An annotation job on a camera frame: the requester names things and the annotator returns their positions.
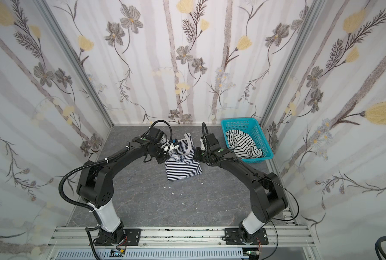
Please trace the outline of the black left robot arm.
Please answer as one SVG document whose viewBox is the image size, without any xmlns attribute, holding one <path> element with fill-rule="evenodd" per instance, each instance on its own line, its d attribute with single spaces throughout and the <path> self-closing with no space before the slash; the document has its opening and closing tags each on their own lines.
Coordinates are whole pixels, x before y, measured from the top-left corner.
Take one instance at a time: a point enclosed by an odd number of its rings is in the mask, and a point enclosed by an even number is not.
<svg viewBox="0 0 386 260">
<path fill-rule="evenodd" d="M 160 123 L 170 126 L 165 120 L 153 122 L 146 132 L 134 137 L 115 154 L 98 161 L 89 160 L 65 174 L 59 182 L 60 197 L 71 205 L 87 209 L 96 219 L 96 226 L 85 228 L 96 260 L 100 258 L 95 249 L 97 246 L 118 247 L 127 240 L 123 221 L 118 217 L 113 204 L 118 173 L 138 159 L 143 159 L 146 163 L 156 159 L 162 164 L 170 158 L 173 131 L 166 134 L 156 127 Z M 76 173 L 80 173 L 76 192 L 82 201 L 71 199 L 64 191 L 65 183 Z"/>
</svg>

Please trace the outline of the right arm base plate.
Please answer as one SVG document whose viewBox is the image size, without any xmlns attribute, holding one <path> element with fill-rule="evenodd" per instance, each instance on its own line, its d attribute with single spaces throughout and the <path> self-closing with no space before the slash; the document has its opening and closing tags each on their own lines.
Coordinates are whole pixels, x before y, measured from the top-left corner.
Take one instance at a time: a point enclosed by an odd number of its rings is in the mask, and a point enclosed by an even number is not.
<svg viewBox="0 0 386 260">
<path fill-rule="evenodd" d="M 228 227 L 224 229 L 222 240 L 227 245 L 268 245 L 266 230 L 261 228 L 254 234 L 248 234 L 244 228 Z"/>
</svg>

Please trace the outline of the blue white striped tank top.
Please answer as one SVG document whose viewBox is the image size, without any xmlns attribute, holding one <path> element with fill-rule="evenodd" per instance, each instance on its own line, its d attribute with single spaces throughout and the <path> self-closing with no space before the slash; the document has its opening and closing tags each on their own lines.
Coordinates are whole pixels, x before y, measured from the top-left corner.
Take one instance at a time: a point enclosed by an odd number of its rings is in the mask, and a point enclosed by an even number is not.
<svg viewBox="0 0 386 260">
<path fill-rule="evenodd" d="M 202 174 L 198 161 L 193 159 L 195 146 L 190 133 L 185 133 L 183 139 L 178 139 L 179 148 L 169 152 L 170 159 L 165 162 L 167 180 L 172 182 Z"/>
</svg>

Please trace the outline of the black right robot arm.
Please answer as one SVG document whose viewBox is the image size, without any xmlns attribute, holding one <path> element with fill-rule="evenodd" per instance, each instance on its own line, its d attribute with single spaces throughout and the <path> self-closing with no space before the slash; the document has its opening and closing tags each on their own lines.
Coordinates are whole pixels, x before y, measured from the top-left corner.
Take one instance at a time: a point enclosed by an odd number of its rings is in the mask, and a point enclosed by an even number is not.
<svg viewBox="0 0 386 260">
<path fill-rule="evenodd" d="M 219 167 L 235 176 L 249 189 L 250 214 L 239 224 L 235 243 L 251 244 L 259 239 L 261 230 L 276 215 L 288 207 L 285 193 L 288 190 L 280 184 L 274 173 L 263 173 L 241 160 L 231 149 L 222 148 L 207 125 L 201 126 L 201 148 L 196 148 L 194 160 L 210 167 Z"/>
</svg>

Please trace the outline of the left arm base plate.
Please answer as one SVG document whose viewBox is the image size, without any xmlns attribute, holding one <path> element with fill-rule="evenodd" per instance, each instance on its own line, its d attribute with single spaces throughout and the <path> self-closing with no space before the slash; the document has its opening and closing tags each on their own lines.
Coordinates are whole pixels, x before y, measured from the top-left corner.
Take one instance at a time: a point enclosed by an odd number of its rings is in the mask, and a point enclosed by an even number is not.
<svg viewBox="0 0 386 260">
<path fill-rule="evenodd" d="M 94 239 L 96 246 L 137 246 L 141 236 L 141 229 L 117 229 L 107 232 L 101 229 Z"/>
</svg>

